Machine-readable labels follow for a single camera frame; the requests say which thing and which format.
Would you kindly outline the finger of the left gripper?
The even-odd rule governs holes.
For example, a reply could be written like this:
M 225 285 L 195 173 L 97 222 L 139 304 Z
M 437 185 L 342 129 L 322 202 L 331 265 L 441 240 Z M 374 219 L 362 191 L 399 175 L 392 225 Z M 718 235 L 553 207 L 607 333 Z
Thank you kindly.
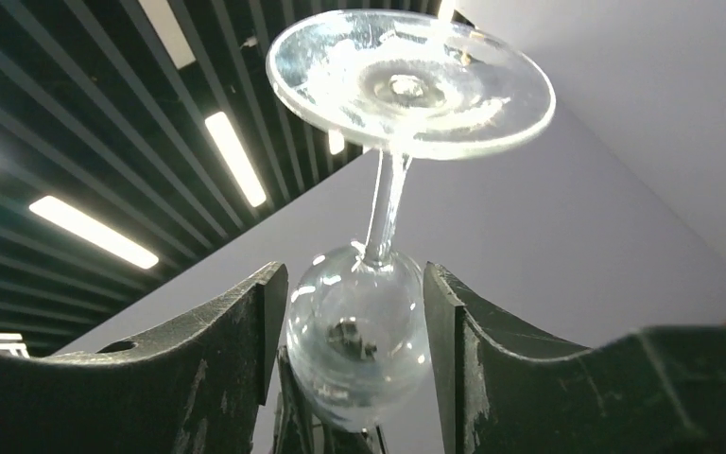
M 311 410 L 292 372 L 288 352 L 277 352 L 281 391 L 273 430 L 272 453 L 375 453 L 376 432 L 345 432 L 323 423 Z

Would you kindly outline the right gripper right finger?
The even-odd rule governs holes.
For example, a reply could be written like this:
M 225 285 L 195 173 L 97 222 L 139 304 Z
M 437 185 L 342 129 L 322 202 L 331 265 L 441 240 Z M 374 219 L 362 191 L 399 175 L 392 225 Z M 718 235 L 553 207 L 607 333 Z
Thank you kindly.
M 563 340 L 427 264 L 425 319 L 448 453 L 726 453 L 726 325 Z

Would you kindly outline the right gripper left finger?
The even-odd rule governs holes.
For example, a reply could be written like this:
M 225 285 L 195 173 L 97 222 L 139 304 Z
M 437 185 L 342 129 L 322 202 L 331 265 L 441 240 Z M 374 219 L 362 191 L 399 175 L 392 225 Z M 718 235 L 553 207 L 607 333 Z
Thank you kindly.
M 287 291 L 271 262 L 98 352 L 0 355 L 0 453 L 251 452 Z

